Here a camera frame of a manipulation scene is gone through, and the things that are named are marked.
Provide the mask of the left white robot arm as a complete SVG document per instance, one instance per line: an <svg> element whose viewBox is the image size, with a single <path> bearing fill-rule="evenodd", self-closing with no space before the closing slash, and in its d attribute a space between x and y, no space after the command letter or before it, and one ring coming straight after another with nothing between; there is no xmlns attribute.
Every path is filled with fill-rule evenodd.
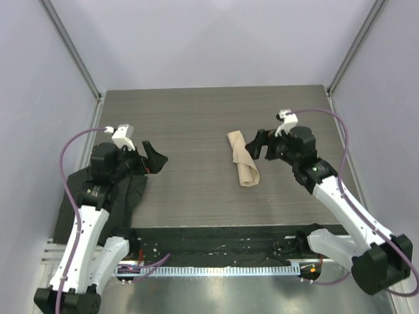
<svg viewBox="0 0 419 314"><path fill-rule="evenodd" d="M123 180L157 174L168 162L149 141L142 145L145 155L126 143L96 145L85 181L74 194L66 191L75 212L73 227L56 273L47 287L35 292L33 301L42 313L98 313L102 292L119 262L138 256L139 242L128 230L109 236L98 256L94 251L122 195Z"/></svg>

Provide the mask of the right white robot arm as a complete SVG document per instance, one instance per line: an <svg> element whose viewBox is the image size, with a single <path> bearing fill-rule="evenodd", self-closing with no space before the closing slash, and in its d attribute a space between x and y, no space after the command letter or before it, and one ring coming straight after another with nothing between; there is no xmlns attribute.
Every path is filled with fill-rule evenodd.
<svg viewBox="0 0 419 314"><path fill-rule="evenodd" d="M299 256L311 258L319 253L331 258L348 270L358 287L369 295L410 277L410 239L383 227L351 195L337 171L318 157L310 128L296 126L279 135L274 130L259 130L246 150L256 160L262 147L267 147L267 160L280 159L291 166L295 180L332 212L351 237L342 239L313 224L297 235L295 248Z"/></svg>

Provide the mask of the beige cloth napkin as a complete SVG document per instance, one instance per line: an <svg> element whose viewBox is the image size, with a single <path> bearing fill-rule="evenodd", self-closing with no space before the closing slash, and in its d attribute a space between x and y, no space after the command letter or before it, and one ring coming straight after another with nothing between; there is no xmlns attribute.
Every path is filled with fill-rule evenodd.
<svg viewBox="0 0 419 314"><path fill-rule="evenodd" d="M259 183L260 175L255 162L246 150L246 142L241 131L227 133L232 148L232 162L238 170L238 180L241 187L252 187Z"/></svg>

